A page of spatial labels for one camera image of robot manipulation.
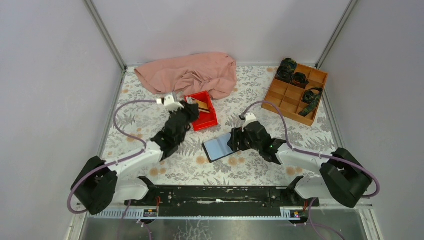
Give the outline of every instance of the leaf pattern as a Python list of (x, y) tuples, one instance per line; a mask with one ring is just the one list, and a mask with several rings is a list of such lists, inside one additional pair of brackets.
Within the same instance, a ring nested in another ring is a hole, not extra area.
[[(166, 160), (145, 165), (129, 178), (147, 176), (158, 185), (216, 185), (216, 186), (287, 186), (296, 176), (314, 176), (313, 172), (287, 173), (288, 167), (268, 163), (254, 150), (234, 153), (214, 163), (209, 163), (202, 143), (229, 133), (232, 128), (241, 127), (239, 115), (253, 102), (263, 100), (275, 75), (268, 67), (237, 67), (237, 85), (233, 93), (224, 99), (213, 100), (219, 125), (201, 131), (189, 131), (178, 151)], [(162, 95), (147, 91), (129, 67), (117, 107), (132, 100), (153, 100)], [(280, 117), (256, 105), (250, 109), (273, 138), (285, 139), (284, 126)], [(124, 107), (117, 116), (118, 125), (128, 134), (144, 140), (152, 138), (162, 129), (169, 113), (156, 104), (131, 104)], [(315, 123), (309, 127), (286, 119), (288, 137), (295, 146), (322, 152), (335, 149), (331, 126), (324, 105), (320, 104)], [(119, 157), (143, 145), (128, 139), (111, 127), (103, 159)]]

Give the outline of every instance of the reflective metal surface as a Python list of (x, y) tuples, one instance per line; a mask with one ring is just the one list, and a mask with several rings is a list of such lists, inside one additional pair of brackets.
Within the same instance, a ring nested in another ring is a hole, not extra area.
[[(354, 209), (315, 209), (312, 220), (339, 231), (346, 240), (366, 240), (360, 215)], [(116, 240), (119, 219), (87, 218), (81, 240)], [(319, 240), (311, 226), (294, 227), (278, 220), (156, 220), (148, 225), (154, 240)], [(319, 229), (327, 240), (341, 239)], [(147, 229), (133, 219), (124, 219), (121, 240), (149, 239)]]

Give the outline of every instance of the red plastic tray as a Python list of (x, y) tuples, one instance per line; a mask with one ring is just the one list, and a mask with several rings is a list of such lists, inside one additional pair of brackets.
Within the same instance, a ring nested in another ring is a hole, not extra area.
[(207, 91), (202, 91), (199, 93), (184, 96), (184, 99), (186, 101), (187, 97), (192, 97), (194, 99), (206, 103), (210, 111), (210, 113), (200, 112), (199, 119), (192, 123), (194, 131), (199, 131), (218, 125), (217, 114), (215, 112), (214, 106), (212, 105), (211, 97), (209, 96), (209, 93)]

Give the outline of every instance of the wooden organizer box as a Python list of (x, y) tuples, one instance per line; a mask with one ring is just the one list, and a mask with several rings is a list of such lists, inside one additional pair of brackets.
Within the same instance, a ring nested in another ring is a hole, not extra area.
[[(311, 88), (324, 89), (328, 73), (302, 64), (297, 64), (297, 68), (294, 72), (300, 72), (306, 75), (306, 78), (309, 80), (306, 88), (303, 89), (274, 78), (266, 94), (265, 101), (271, 102), (279, 107), (284, 117), (311, 126), (315, 121), (318, 107), (307, 116), (299, 115), (298, 113), (308, 106), (308, 104), (302, 102), (302, 97), (305, 91)], [(262, 108), (278, 113), (273, 106), (267, 103), (263, 103)]]

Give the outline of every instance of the pink towel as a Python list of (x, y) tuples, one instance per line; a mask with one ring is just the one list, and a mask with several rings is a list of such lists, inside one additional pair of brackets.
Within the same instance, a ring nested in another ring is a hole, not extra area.
[(135, 74), (153, 94), (208, 91), (213, 99), (222, 99), (237, 83), (236, 61), (221, 52), (157, 60), (137, 67)]

